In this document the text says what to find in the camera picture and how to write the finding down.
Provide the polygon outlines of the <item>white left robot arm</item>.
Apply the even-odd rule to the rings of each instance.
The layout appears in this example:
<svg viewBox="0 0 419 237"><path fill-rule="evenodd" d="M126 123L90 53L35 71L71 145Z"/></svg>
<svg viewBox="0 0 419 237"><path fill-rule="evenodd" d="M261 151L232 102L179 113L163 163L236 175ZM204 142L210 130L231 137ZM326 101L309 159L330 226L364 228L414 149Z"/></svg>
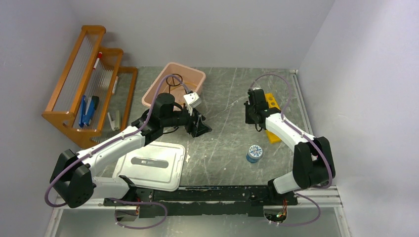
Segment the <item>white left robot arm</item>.
<svg viewBox="0 0 419 237"><path fill-rule="evenodd" d="M136 201L137 191L126 177L98 177L97 172L124 155L160 138L166 127L184 127L192 137L211 131L196 107L202 100L196 92L183 96L184 105L172 94L156 95L149 109L125 130L104 142L77 153L70 149L59 155L44 201L51 207L76 208L90 199L117 198L124 205Z"/></svg>

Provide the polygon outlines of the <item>white metal tray lid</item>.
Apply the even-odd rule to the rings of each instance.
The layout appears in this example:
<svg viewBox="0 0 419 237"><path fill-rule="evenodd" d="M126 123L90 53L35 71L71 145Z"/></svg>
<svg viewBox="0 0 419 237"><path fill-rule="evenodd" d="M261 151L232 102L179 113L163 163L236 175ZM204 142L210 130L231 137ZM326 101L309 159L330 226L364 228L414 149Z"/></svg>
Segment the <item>white metal tray lid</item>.
<svg viewBox="0 0 419 237"><path fill-rule="evenodd" d="M180 184L185 155L183 145L154 141L121 157L113 177L123 175L138 187L173 192Z"/></svg>

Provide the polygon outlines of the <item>blue patterned round tin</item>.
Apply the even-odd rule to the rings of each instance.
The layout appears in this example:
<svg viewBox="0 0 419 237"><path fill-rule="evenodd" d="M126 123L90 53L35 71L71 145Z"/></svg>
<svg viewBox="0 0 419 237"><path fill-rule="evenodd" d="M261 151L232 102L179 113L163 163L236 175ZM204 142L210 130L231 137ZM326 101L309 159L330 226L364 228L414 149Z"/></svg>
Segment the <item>blue patterned round tin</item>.
<svg viewBox="0 0 419 237"><path fill-rule="evenodd" d="M263 149L259 145L251 145L246 154L246 160L250 163L257 163L264 155Z"/></svg>

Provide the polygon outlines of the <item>black wire ring tripod stand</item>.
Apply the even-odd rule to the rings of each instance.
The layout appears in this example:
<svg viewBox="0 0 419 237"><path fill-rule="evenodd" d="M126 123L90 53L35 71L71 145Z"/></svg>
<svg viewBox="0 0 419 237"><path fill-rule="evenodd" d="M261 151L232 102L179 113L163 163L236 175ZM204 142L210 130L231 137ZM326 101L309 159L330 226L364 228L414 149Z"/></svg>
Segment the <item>black wire ring tripod stand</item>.
<svg viewBox="0 0 419 237"><path fill-rule="evenodd" d="M172 74L174 75L174 77L169 77L166 79L166 84L169 87L176 87L176 86L180 86L181 83L183 82L183 77L180 74Z"/></svg>

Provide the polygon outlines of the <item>wooden drying rack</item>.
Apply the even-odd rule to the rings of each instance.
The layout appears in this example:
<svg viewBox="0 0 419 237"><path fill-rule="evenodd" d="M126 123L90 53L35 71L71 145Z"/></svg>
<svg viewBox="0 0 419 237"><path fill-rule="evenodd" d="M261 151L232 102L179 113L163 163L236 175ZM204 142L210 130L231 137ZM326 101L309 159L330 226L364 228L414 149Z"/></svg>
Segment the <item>wooden drying rack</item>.
<svg viewBox="0 0 419 237"><path fill-rule="evenodd" d="M106 28L84 25L42 117L82 149L113 136L107 113L119 110L126 128L138 69L122 66L123 50L102 45ZM98 52L102 57L95 70ZM90 126L80 128L82 96L99 97Z"/></svg>

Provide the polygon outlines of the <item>tan rubber tubing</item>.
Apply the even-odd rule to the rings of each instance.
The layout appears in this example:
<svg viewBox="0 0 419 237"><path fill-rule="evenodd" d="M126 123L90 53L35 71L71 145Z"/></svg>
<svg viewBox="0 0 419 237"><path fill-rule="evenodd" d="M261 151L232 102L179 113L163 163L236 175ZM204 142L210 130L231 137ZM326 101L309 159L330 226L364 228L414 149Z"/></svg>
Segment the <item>tan rubber tubing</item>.
<svg viewBox="0 0 419 237"><path fill-rule="evenodd" d="M174 90L174 89L177 89L177 88L181 88L181 89L183 89L184 91L195 91L196 90L196 88L197 88L197 85L195 85L195 84L193 84L193 83L189 83L189 82L183 82L183 83L181 83L181 85L180 86L176 86L176 87L169 87L168 86L168 89L169 89L169 91L172 91L172 90Z"/></svg>

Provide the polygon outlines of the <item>yellow test tube rack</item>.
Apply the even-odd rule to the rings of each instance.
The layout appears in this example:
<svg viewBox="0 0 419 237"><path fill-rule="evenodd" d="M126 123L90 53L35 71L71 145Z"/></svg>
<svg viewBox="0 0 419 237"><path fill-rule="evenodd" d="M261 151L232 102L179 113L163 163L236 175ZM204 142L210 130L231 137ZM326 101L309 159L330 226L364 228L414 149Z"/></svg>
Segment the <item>yellow test tube rack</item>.
<svg viewBox="0 0 419 237"><path fill-rule="evenodd" d="M279 109L280 108L272 93L265 93L264 96L265 96L265 99L268 103L268 108L270 108L270 109L272 109L272 108L273 109ZM276 124L277 121L278 121L278 116L274 116L274 118L269 119L267 121L267 127L266 127L266 130L265 130L265 133L266 133L267 138L268 138L268 140L271 144L278 143L278 142L282 141L284 131L281 128L280 125Z"/></svg>

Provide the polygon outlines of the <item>aluminium frame rail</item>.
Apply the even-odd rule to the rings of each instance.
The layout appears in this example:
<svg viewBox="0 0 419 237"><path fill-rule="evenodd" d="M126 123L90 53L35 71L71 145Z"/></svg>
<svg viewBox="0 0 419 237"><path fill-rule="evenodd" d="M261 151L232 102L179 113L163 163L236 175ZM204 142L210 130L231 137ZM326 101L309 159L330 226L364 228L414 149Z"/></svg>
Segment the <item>aluminium frame rail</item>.
<svg viewBox="0 0 419 237"><path fill-rule="evenodd" d="M290 208L316 208L316 219L325 208L333 208L342 236L351 236L340 195L335 186L309 188L274 194L266 185L180 186L173 192L137 188L122 201L91 198L78 210L112 210L117 221L162 216L247 215L264 217L270 223L286 226Z"/></svg>

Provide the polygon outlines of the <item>blue stapler tool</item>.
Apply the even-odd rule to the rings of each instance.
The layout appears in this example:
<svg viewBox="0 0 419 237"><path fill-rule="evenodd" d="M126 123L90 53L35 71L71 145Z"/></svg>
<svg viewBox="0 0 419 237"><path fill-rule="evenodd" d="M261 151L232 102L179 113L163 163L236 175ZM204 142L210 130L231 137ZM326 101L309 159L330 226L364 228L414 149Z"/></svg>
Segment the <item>blue stapler tool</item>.
<svg viewBox="0 0 419 237"><path fill-rule="evenodd" d="M81 115L78 123L80 128L90 126L94 113L98 108L98 105L98 96L91 96L88 98L85 95L82 96Z"/></svg>

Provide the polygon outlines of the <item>pink plastic bin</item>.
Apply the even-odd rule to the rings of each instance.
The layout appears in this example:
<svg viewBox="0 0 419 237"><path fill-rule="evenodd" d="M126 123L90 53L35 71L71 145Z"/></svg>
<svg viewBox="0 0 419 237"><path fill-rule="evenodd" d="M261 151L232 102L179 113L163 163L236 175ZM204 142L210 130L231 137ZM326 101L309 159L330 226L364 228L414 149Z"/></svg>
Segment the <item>pink plastic bin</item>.
<svg viewBox="0 0 419 237"><path fill-rule="evenodd" d="M203 90L203 83L206 79L206 74L197 69L190 68L175 62L168 63L160 74L153 81L145 95L142 97L142 104L146 107L151 106L151 102L155 95L155 92L170 93L175 97L175 102L183 105L185 104L184 95L185 88L181 83L173 77L166 78L167 75L174 75L178 77L190 90L196 93L199 100L193 104L193 107L197 107L203 102L201 98L201 92Z"/></svg>

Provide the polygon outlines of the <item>red and white marker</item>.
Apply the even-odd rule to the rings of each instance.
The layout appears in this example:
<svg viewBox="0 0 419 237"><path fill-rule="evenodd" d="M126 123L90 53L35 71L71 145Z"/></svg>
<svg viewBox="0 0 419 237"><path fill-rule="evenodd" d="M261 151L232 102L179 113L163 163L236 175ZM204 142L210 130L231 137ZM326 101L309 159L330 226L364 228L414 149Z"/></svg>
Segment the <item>red and white marker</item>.
<svg viewBox="0 0 419 237"><path fill-rule="evenodd" d="M93 70L95 70L96 68L97 68L97 66L98 66L98 64L99 64L99 61L100 61L100 59L101 59L101 57L102 57L102 52L98 52L98 54L97 54L97 56L96 56L96 60L95 60L95 63L94 63L94 65L93 65Z"/></svg>

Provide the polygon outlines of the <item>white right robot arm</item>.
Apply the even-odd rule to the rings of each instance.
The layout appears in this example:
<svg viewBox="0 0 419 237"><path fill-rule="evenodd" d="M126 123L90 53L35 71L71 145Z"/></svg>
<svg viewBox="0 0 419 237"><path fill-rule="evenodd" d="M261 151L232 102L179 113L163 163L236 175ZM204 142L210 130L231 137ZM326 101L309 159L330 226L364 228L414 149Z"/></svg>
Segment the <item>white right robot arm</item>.
<svg viewBox="0 0 419 237"><path fill-rule="evenodd" d="M267 190L266 196L271 204L279 204L291 191L331 185L335 167L328 139L304 132L280 109L270 108L261 88L248 90L245 122L273 133L293 152L292 171L268 182L272 188Z"/></svg>

